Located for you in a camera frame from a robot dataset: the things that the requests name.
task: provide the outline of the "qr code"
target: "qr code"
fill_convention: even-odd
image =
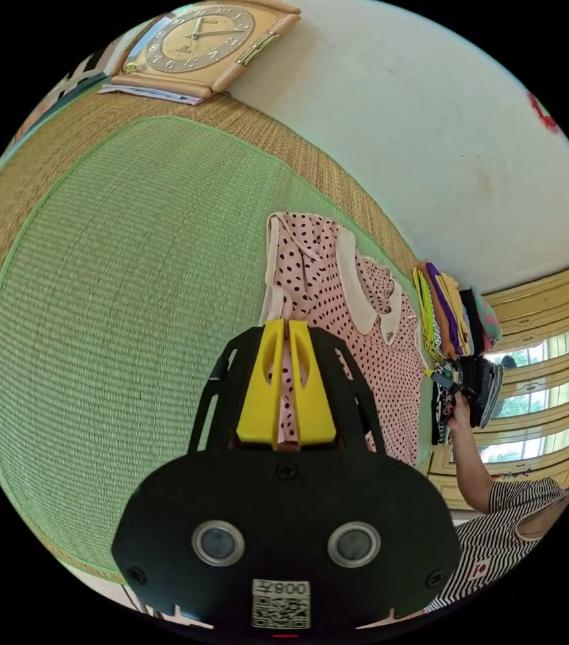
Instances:
[[[308,597],[253,596],[253,627],[305,630],[310,627]]]

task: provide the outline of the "yellow cloth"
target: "yellow cloth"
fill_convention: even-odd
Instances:
[[[427,353],[435,360],[440,361],[441,357],[437,352],[436,338],[434,334],[434,314],[432,311],[432,299],[430,289],[423,277],[423,274],[415,267],[412,269],[412,280],[419,297],[419,312],[421,315],[421,328],[423,330],[423,344]]]
[[[457,321],[457,333],[459,335],[459,346],[463,350],[465,356],[470,356],[470,344],[468,343],[468,337],[470,336],[470,330],[466,325],[464,319],[464,303],[461,301],[461,296],[459,294],[459,285],[455,282],[453,278],[449,275],[442,273],[437,276],[437,282],[439,287],[447,300],[447,303],[452,309],[452,313]]]

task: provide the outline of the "red object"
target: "red object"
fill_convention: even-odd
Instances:
[[[528,93],[528,100],[531,102],[532,108],[537,112],[539,120],[546,126],[548,130],[557,134],[560,131],[560,128],[553,120],[553,117],[550,114],[544,114],[541,103],[537,100],[537,97],[531,92]]]

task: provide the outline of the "purple cloth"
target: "purple cloth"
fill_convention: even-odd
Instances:
[[[452,312],[450,305],[447,303],[447,300],[445,299],[445,296],[443,295],[443,292],[439,287],[439,282],[437,281],[437,276],[441,274],[437,271],[437,268],[431,262],[426,262],[425,266],[427,267],[427,272],[430,274],[430,278],[432,279],[434,290],[437,293],[437,297],[439,299],[439,302],[441,303],[441,307],[443,308],[445,317],[447,318],[447,328],[450,336],[450,341],[454,345],[454,349],[456,350],[457,355],[462,356],[464,353],[463,353],[463,350],[461,349],[461,345],[459,345],[459,331],[457,327],[457,319],[454,313]]]

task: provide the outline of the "white collar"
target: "white collar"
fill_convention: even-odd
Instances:
[[[402,311],[402,290],[398,282],[394,279],[391,270],[389,267],[385,267],[390,272],[392,280],[394,280],[394,291],[389,299],[390,312],[388,314],[378,314],[369,303],[358,279],[358,270],[356,268],[356,238],[350,230],[342,226],[338,226],[336,260],[347,309],[349,310],[349,316],[351,317],[353,326],[361,334],[368,334],[380,318],[380,330],[383,339],[387,345],[391,345],[394,342]]]

